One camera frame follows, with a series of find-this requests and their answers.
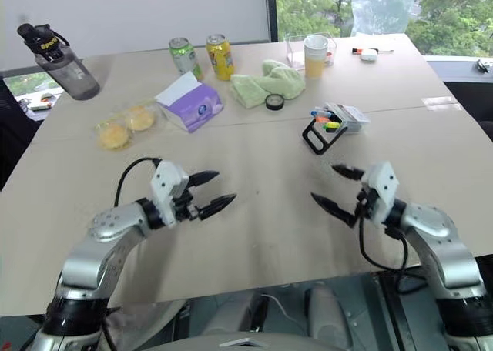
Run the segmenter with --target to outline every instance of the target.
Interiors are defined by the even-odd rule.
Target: black chair
[[[0,77],[0,190],[38,128],[39,124],[25,114]]]
[[[479,122],[479,126],[481,126],[489,139],[493,141],[493,122]]]

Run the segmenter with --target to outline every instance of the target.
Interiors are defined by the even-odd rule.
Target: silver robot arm
[[[189,187],[204,184],[218,174],[208,171],[187,175],[172,162],[161,161],[151,181],[151,199],[98,214],[86,237],[65,261],[32,349],[96,349],[109,298],[130,251],[155,229],[172,228],[184,219],[207,219],[229,205],[236,195],[219,197],[203,208],[193,204]]]
[[[362,189],[354,214],[340,209],[323,196],[315,201],[331,215],[354,226],[369,219],[386,226],[392,238],[404,237],[419,256],[424,275],[444,320],[445,339],[452,350],[493,349],[493,302],[487,294],[474,256],[460,240],[452,219],[440,209],[396,199],[399,181],[389,162],[366,172],[335,165],[349,179],[360,180]]]

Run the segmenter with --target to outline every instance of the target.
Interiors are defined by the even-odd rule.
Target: black cable
[[[116,194],[115,194],[115,203],[113,203],[113,207],[117,207],[119,204],[120,194],[122,193],[123,182],[125,181],[125,177],[127,176],[127,174],[130,172],[130,170],[133,169],[135,165],[138,165],[144,161],[152,161],[154,166],[157,168],[158,164],[161,162],[161,159],[157,157],[142,157],[141,159],[137,159],[134,162],[132,162],[130,165],[128,165],[125,171],[123,172],[122,176],[120,176],[120,180],[118,181],[118,187],[116,187]]]
[[[111,351],[118,351],[116,349],[115,343],[113,342],[113,338],[111,337],[111,334],[109,334],[108,323],[105,320],[102,322],[102,333],[105,335],[109,349]]]
[[[39,329],[35,330],[32,335],[29,336],[29,338],[22,344],[21,348],[19,351],[26,351],[31,345],[31,343],[34,341],[34,338],[36,338],[36,334],[38,334]]]
[[[415,293],[424,287],[426,287],[428,284],[423,283],[422,285],[416,286],[413,289],[406,289],[406,290],[401,290],[401,281],[404,276],[410,276],[412,278],[416,279],[423,279],[426,280],[423,276],[419,276],[417,274],[413,274],[412,272],[408,272],[406,270],[407,266],[407,259],[409,257],[409,247],[407,246],[407,241],[405,240],[404,237],[399,238],[399,240],[402,242],[402,247],[404,250],[404,258],[402,260],[401,267],[399,269],[391,268],[390,266],[385,266],[382,265],[376,261],[374,261],[366,252],[366,249],[364,248],[364,214],[360,214],[360,223],[359,223],[359,243],[360,243],[360,252],[361,255],[373,266],[376,266],[377,268],[387,270],[389,272],[392,272],[393,274],[397,274],[397,279],[395,282],[395,290],[398,294],[400,295],[409,295],[411,293]]]

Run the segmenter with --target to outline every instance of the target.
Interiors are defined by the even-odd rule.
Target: tissue box
[[[168,120],[187,132],[194,132],[216,114],[223,104],[217,92],[187,72],[156,96]]]

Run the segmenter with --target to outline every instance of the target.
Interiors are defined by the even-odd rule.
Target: marker holder
[[[330,140],[327,140],[325,135],[320,134],[315,125],[318,123],[317,118],[323,117],[314,115],[314,119],[305,128],[302,133],[303,139],[307,142],[309,147],[317,155],[323,155],[343,134],[358,133],[364,124],[370,122],[370,120],[358,109],[351,106],[343,106],[335,103],[326,103],[323,108],[315,108],[312,112],[330,112],[330,122],[338,122],[340,124],[338,129],[326,129],[326,133],[333,135]],[[309,137],[309,134],[313,133],[315,137],[320,141],[317,146]]]

